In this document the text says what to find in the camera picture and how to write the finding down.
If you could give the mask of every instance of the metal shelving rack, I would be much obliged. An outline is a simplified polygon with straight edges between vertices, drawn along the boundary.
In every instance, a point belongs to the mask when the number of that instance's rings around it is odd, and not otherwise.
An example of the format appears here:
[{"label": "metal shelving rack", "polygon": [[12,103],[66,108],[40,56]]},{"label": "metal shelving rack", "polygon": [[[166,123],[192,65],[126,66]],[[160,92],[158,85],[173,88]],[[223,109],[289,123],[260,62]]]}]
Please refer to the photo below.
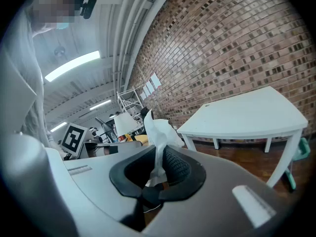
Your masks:
[{"label": "metal shelving rack", "polygon": [[[120,108],[122,113],[128,112],[127,110],[129,110],[133,107],[139,106],[140,109],[144,108],[142,102],[140,101],[140,99],[136,93],[136,89],[134,87],[132,89],[129,89],[129,90],[121,92],[121,93],[119,93],[117,91],[117,95],[118,95],[118,105],[119,105],[119,108]],[[134,119],[139,117],[139,120],[137,120],[137,122],[139,123],[140,126],[144,125],[143,121],[141,119],[141,116],[140,116],[140,110],[138,110],[138,108],[134,108],[134,115],[132,117]]]}]

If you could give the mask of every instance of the white ceiling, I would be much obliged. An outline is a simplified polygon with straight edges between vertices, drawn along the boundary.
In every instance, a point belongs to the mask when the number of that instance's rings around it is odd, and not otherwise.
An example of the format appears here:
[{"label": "white ceiling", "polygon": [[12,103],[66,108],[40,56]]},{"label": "white ceiling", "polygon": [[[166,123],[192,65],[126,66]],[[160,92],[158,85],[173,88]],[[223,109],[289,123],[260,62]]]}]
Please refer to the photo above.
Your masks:
[{"label": "white ceiling", "polygon": [[[76,17],[66,29],[52,30],[34,37],[43,78],[79,56],[96,50],[101,54],[101,59],[70,70],[52,82],[44,79],[44,112],[49,129],[63,121],[82,122],[79,117],[105,99],[112,99],[112,103],[93,112],[93,115],[97,116],[98,112],[116,105],[118,84],[121,91],[124,86],[127,87],[143,38],[164,2],[98,0],[90,19]],[[58,46],[65,48],[64,55],[55,56],[54,50]]]}]

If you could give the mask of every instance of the ceiling light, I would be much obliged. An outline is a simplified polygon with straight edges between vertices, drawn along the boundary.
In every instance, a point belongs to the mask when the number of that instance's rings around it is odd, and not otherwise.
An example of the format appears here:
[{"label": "ceiling light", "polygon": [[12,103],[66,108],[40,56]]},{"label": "ceiling light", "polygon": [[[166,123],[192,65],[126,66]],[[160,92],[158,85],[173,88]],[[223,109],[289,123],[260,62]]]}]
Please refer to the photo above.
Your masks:
[{"label": "ceiling light", "polygon": [[101,104],[98,104],[98,105],[96,105],[96,106],[93,106],[93,107],[90,108],[90,110],[93,110],[93,109],[95,109],[95,108],[98,108],[98,107],[100,107],[101,105],[105,105],[105,104],[107,104],[107,103],[110,103],[110,101],[111,101],[111,100],[108,100],[108,101],[105,101],[105,102],[103,102],[103,103],[101,103]]},{"label": "ceiling light", "polygon": [[59,68],[55,69],[53,72],[50,72],[47,76],[45,76],[45,79],[48,81],[53,81],[57,77],[61,76],[63,73],[80,66],[83,63],[95,60],[100,58],[99,51],[95,51],[92,53],[85,54],[83,56],[80,56],[70,62],[65,63],[64,65],[60,66]]},{"label": "ceiling light", "polygon": [[67,124],[67,122],[61,123],[60,125],[58,125],[58,126],[56,126],[55,128],[51,129],[51,132],[56,131],[57,129],[61,128],[62,126],[66,125],[66,124]]}]

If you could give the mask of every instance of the white lampshade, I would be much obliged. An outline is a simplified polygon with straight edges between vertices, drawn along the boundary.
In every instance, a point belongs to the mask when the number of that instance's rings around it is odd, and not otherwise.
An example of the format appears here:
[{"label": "white lampshade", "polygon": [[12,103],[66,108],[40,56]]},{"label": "white lampshade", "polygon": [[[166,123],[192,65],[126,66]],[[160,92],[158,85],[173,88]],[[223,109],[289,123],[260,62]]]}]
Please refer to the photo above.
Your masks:
[{"label": "white lampshade", "polygon": [[129,113],[122,113],[114,118],[118,136],[127,134],[138,127],[138,123]]}]

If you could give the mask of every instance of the white table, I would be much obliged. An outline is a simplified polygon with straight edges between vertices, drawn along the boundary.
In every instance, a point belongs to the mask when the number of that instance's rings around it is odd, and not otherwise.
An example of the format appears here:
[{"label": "white table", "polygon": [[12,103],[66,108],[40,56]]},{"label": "white table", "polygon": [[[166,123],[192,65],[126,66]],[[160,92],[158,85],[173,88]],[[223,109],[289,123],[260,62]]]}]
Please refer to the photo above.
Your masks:
[{"label": "white table", "polygon": [[268,86],[249,93],[204,104],[178,130],[188,149],[195,150],[192,137],[217,139],[271,138],[289,136],[282,157],[267,184],[273,187],[290,164],[308,121],[283,95]]}]

